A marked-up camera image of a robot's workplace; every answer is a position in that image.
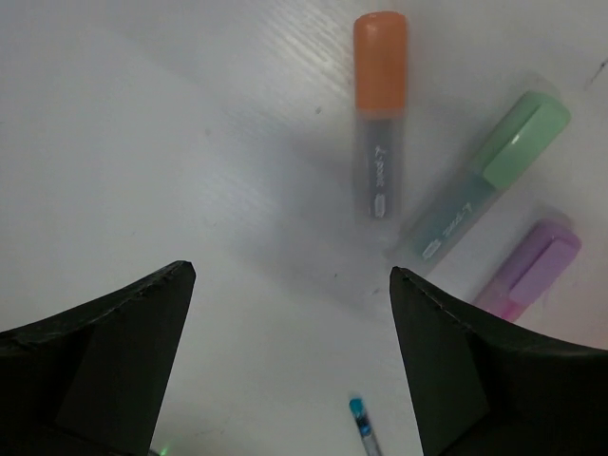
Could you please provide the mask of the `green cap highlighter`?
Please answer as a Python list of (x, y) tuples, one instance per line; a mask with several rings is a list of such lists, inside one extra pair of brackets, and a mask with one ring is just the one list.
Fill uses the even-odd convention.
[(528, 90), (471, 157), (406, 226), (389, 254), (397, 266), (430, 273), (569, 125), (560, 98)]

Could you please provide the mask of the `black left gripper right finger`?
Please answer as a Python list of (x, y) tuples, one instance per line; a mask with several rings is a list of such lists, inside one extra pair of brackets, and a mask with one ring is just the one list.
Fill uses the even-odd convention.
[(603, 455), (607, 353), (529, 331), (394, 268), (390, 303), (426, 455)]

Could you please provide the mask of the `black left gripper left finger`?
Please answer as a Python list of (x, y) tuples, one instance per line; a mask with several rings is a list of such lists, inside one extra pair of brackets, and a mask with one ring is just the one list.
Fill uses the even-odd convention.
[(175, 261), (3, 331), (2, 454), (150, 454), (195, 281)]

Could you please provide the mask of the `orange cap highlighter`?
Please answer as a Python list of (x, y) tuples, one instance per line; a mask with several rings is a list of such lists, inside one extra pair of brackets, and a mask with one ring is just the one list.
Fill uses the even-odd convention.
[(384, 10), (357, 18), (353, 64), (361, 202), (374, 221), (396, 219), (403, 196), (407, 17)]

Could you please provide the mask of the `blue patterned pen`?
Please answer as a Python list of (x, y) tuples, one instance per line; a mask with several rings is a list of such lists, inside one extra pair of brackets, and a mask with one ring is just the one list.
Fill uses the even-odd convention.
[(366, 405), (360, 396), (353, 396), (349, 400), (351, 416), (356, 424), (363, 448), (367, 456), (382, 456), (374, 428), (371, 423)]

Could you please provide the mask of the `purple cap highlighter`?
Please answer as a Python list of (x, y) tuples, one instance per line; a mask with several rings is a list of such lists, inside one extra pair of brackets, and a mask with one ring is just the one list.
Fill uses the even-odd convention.
[(546, 292), (581, 248), (569, 226), (539, 220), (501, 264), (472, 305), (514, 322)]

